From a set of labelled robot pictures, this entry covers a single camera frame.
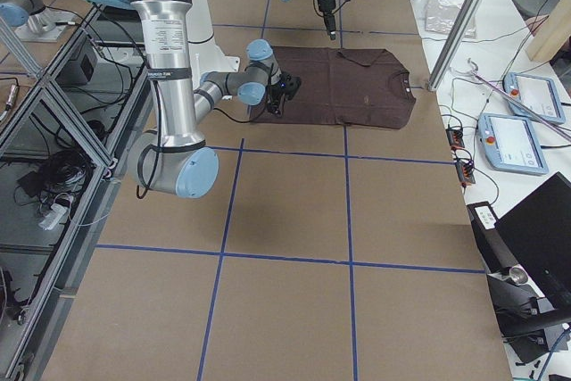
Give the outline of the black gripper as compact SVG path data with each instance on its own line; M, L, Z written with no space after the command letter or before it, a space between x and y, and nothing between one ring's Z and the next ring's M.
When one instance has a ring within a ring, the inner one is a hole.
M317 3L319 12L323 17L329 38L336 39L336 24L334 15L336 0L317 0Z
M267 112L274 116L282 115L280 107L288 93L288 85L286 83L276 83L267 86Z

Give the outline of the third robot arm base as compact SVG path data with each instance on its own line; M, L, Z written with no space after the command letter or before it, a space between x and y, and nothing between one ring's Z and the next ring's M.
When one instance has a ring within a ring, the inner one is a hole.
M1 17L26 42L55 42L65 30L43 0L1 0Z

